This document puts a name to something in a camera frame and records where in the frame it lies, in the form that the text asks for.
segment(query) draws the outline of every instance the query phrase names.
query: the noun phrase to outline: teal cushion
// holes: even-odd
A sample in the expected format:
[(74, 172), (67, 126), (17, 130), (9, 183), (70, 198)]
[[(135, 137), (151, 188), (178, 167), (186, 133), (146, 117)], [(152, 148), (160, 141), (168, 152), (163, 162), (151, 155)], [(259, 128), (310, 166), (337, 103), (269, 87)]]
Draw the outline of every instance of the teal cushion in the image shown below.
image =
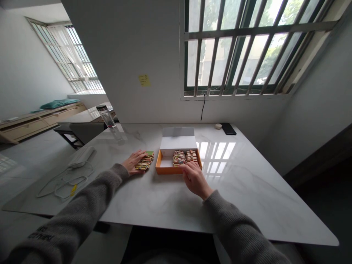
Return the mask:
[(47, 103), (47, 104), (43, 104), (40, 108), (41, 109), (55, 109), (55, 108), (58, 108), (60, 106), (64, 106), (64, 105), (69, 105), (69, 104), (72, 104), (72, 103), (77, 103), (79, 102), (80, 100), (78, 99), (63, 99), (63, 100), (54, 100), (50, 103)]

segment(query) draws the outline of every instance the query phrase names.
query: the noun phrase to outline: white curtain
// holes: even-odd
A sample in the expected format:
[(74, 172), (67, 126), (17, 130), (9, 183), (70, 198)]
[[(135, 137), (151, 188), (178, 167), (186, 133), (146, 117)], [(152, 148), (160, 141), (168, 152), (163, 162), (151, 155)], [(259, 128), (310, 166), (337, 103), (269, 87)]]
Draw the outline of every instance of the white curtain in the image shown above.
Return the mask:
[(62, 52), (73, 63), (73, 66), (76, 68), (80, 77), (88, 81), (89, 75), (80, 60), (67, 29), (64, 26), (49, 26), (48, 30), (52, 33), (57, 43), (61, 46)]

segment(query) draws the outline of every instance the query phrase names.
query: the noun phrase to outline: smartphone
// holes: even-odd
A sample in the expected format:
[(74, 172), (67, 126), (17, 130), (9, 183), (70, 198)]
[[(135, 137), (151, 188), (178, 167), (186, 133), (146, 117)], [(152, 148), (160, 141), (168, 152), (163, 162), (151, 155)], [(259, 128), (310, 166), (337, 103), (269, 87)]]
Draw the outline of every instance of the smartphone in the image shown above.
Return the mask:
[(225, 134), (227, 134), (227, 135), (237, 135), (237, 133), (232, 128), (230, 123), (221, 123), (221, 125), (223, 126), (223, 130), (224, 130)]

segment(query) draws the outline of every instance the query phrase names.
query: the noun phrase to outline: white cable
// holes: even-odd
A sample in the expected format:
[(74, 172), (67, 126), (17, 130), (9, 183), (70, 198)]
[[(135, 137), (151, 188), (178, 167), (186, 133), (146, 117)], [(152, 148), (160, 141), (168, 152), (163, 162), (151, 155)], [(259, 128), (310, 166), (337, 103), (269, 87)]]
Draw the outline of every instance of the white cable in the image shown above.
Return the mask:
[[(93, 168), (92, 164), (90, 164), (88, 161), (85, 161), (84, 163), (88, 163), (88, 164), (91, 166), (91, 168), (92, 168), (91, 172), (90, 172), (87, 176), (80, 175), (80, 176), (78, 176), (78, 177), (76, 177), (76, 178), (74, 178), (74, 179), (65, 180), (64, 177), (67, 175), (67, 172), (74, 170), (73, 168), (66, 168), (65, 170), (63, 170), (62, 172), (60, 172), (59, 174), (57, 174), (55, 177), (53, 177), (50, 181), (48, 181), (48, 182), (46, 183), (46, 185), (45, 185), (42, 189), (40, 189), (40, 191), (37, 193), (36, 197), (37, 197), (37, 198), (41, 198), (41, 197), (44, 197), (44, 196), (47, 196), (47, 195), (50, 195), (50, 194), (54, 193), (55, 196), (57, 196), (57, 197), (59, 197), (59, 198), (61, 198), (61, 199), (67, 199), (67, 198), (69, 198), (69, 197), (71, 196), (71, 194), (69, 194), (69, 195), (66, 196), (66, 197), (63, 197), (63, 196), (57, 194), (57, 191), (58, 191), (59, 189), (61, 189), (62, 187), (64, 187), (65, 185), (67, 185), (67, 184), (68, 184), (68, 185), (71, 185), (71, 186), (75, 186), (75, 185), (78, 185), (78, 184), (82, 183), (83, 181), (84, 181), (84, 183), (81, 184), (81, 186), (77, 187), (76, 190), (78, 190), (78, 189), (80, 189), (81, 187), (84, 186), (84, 184), (88, 181), (88, 177), (94, 172), (94, 168)], [(49, 183), (51, 183), (53, 180), (56, 180), (62, 173), (65, 173), (65, 172), (66, 172), (66, 174), (63, 175), (62, 178), (60, 179), (60, 181), (63, 181), (63, 183), (61, 183), (61, 184), (60, 184), (60, 183), (56, 184), (55, 189), (54, 189), (52, 192), (49, 192), (49, 193), (43, 194), (43, 195), (39, 195), (39, 194), (43, 191), (43, 189), (44, 189), (45, 187), (47, 187), (47, 185), (48, 185)], [(77, 180), (77, 179), (79, 179), (79, 178), (82, 178), (82, 180), (80, 180), (80, 181), (78, 181), (78, 182), (75, 182), (75, 183), (72, 183), (73, 181), (75, 181), (75, 180)]]

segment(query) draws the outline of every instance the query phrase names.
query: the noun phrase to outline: yellow sticky note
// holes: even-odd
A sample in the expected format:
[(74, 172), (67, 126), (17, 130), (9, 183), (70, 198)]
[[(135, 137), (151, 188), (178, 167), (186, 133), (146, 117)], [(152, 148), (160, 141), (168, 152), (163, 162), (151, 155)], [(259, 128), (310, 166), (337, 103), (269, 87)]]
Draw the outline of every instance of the yellow sticky note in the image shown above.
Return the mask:
[(150, 81), (149, 81), (149, 77), (147, 74), (138, 75), (138, 79), (139, 79), (140, 85), (142, 87), (149, 87), (150, 86)]

